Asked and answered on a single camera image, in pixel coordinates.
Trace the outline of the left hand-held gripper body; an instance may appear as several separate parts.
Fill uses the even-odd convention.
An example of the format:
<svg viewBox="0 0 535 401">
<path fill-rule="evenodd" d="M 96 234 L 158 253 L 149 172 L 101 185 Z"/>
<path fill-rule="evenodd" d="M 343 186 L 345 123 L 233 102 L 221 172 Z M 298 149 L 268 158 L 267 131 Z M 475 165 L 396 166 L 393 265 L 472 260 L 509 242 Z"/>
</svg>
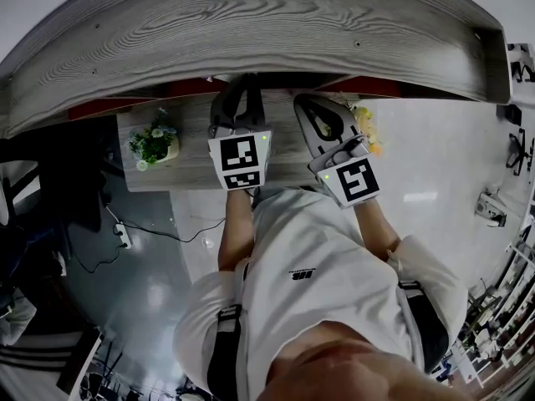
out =
<svg viewBox="0 0 535 401">
<path fill-rule="evenodd" d="M 264 185 L 273 132 L 267 128 L 211 126 L 208 147 L 224 190 Z"/>
</svg>

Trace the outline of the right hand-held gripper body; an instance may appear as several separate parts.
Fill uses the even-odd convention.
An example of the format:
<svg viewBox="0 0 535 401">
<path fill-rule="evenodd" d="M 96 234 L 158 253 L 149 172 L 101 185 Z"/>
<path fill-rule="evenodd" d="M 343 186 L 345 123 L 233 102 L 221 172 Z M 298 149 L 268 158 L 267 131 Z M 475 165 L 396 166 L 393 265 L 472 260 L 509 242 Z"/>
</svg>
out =
<svg viewBox="0 0 535 401">
<path fill-rule="evenodd" d="M 350 208 L 380 193 L 368 142 L 356 135 L 313 159 L 308 168 L 341 208 Z"/>
</svg>

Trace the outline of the grey wooden shelf desk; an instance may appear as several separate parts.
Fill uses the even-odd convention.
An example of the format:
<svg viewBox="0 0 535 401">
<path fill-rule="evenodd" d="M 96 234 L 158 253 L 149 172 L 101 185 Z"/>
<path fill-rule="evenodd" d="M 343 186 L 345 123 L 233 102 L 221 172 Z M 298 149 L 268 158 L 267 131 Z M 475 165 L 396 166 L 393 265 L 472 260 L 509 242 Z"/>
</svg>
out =
<svg viewBox="0 0 535 401">
<path fill-rule="evenodd" d="M 282 71 L 512 97 L 502 25 L 472 0 L 69 0 L 0 63 L 0 138 L 131 89 Z"/>
</svg>

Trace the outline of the person's right forearm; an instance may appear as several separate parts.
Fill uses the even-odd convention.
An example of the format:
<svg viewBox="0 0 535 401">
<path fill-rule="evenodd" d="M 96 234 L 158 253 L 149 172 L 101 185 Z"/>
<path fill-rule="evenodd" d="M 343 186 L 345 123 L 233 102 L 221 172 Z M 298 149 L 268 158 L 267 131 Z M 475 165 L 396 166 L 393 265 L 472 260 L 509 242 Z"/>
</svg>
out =
<svg viewBox="0 0 535 401">
<path fill-rule="evenodd" d="M 385 215 L 376 199 L 370 199 L 354 206 L 365 248 L 381 261 L 388 261 L 390 253 L 400 244 L 400 237 Z"/>
</svg>

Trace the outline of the person's left forearm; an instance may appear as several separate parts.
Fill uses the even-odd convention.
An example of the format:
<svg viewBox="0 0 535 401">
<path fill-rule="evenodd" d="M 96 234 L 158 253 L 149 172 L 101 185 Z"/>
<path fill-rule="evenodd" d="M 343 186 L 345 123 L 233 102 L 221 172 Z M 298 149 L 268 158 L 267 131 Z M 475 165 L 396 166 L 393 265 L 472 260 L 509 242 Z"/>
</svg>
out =
<svg viewBox="0 0 535 401">
<path fill-rule="evenodd" d="M 218 270 L 233 272 L 242 260 L 250 257 L 254 241 L 251 198 L 245 190 L 229 190 L 218 252 Z"/>
</svg>

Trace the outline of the white vase with flowers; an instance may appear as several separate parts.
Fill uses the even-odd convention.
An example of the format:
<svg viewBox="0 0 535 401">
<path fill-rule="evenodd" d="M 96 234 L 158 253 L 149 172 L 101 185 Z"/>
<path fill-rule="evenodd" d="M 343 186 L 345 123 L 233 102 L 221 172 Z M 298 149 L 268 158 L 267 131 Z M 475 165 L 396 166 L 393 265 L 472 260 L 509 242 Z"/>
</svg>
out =
<svg viewBox="0 0 535 401">
<path fill-rule="evenodd" d="M 369 152 L 381 156 L 382 145 L 377 126 L 375 125 L 374 113 L 362 105 L 344 101 L 343 105 L 351 112 L 358 125 L 359 132 L 364 136 L 364 141 Z"/>
</svg>

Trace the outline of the small green plant cream pot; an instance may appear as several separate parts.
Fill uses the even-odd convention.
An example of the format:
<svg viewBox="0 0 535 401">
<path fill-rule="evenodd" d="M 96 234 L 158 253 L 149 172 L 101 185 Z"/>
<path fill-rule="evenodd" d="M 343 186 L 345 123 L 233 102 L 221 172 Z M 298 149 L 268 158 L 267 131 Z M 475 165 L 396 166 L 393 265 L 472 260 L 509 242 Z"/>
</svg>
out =
<svg viewBox="0 0 535 401">
<path fill-rule="evenodd" d="M 159 108 L 149 127 L 135 130 L 130 134 L 128 148 L 135 157 L 138 171 L 150 166 L 175 159 L 180 144 L 175 128 L 166 125 L 168 112 Z"/>
</svg>

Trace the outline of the person's white shirt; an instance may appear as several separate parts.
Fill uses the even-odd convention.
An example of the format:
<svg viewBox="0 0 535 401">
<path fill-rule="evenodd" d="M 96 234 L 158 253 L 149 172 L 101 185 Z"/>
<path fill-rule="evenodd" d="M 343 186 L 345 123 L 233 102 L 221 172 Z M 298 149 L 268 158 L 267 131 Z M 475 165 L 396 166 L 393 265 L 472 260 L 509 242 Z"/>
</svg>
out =
<svg viewBox="0 0 535 401">
<path fill-rule="evenodd" d="M 197 387 L 219 401 L 257 401 L 283 346 L 321 322 L 342 323 L 431 378 L 466 319 L 460 278 L 414 236 L 381 261 L 356 215 L 321 190 L 264 191 L 251 203 L 250 257 L 233 272 L 217 258 L 175 330 L 174 353 Z"/>
</svg>

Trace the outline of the white and black device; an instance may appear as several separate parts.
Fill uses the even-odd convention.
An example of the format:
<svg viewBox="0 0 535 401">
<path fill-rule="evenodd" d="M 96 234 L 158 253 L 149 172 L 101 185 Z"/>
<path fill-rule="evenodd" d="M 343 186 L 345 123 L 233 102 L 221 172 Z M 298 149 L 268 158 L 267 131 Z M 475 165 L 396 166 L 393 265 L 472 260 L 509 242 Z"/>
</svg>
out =
<svg viewBox="0 0 535 401">
<path fill-rule="evenodd" d="M 478 196 L 475 215 L 489 227 L 502 228 L 507 223 L 507 213 L 502 203 L 489 190 L 482 191 Z"/>
</svg>

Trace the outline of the white power strip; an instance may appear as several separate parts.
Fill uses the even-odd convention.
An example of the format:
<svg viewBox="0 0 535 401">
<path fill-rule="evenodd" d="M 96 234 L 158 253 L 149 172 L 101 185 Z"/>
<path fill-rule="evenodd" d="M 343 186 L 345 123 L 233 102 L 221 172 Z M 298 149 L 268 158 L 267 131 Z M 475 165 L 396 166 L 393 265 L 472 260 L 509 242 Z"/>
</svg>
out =
<svg viewBox="0 0 535 401">
<path fill-rule="evenodd" d="M 128 232 L 125 228 L 125 225 L 122 224 L 121 222 L 116 223 L 114 225 L 113 231 L 114 231 L 114 234 L 119 237 L 121 246 L 125 248 L 126 250 L 129 250 L 132 247 L 132 244 L 131 244 Z"/>
</svg>

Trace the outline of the black office chair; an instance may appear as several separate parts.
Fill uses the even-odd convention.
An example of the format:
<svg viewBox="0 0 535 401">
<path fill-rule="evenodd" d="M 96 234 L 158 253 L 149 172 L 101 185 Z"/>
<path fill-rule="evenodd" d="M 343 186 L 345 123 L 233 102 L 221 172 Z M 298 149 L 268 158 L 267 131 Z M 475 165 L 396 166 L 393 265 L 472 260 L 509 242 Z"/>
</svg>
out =
<svg viewBox="0 0 535 401">
<path fill-rule="evenodd" d="M 94 233 L 100 230 L 104 173 L 124 175 L 104 160 L 105 151 L 94 141 L 62 142 L 39 160 L 44 205 L 64 225 L 76 224 Z"/>
</svg>

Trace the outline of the black chair base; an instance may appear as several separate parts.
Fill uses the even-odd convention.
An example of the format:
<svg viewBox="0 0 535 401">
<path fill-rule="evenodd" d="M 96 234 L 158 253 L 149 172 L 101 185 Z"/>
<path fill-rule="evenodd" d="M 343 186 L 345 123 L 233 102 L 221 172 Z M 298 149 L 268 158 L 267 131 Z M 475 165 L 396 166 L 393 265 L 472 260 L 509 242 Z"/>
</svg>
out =
<svg viewBox="0 0 535 401">
<path fill-rule="evenodd" d="M 522 165 L 525 158 L 528 157 L 526 152 L 525 129 L 520 128 L 515 135 L 509 135 L 508 156 L 506 167 L 512 170 L 514 176 L 519 176 L 522 171 Z"/>
</svg>

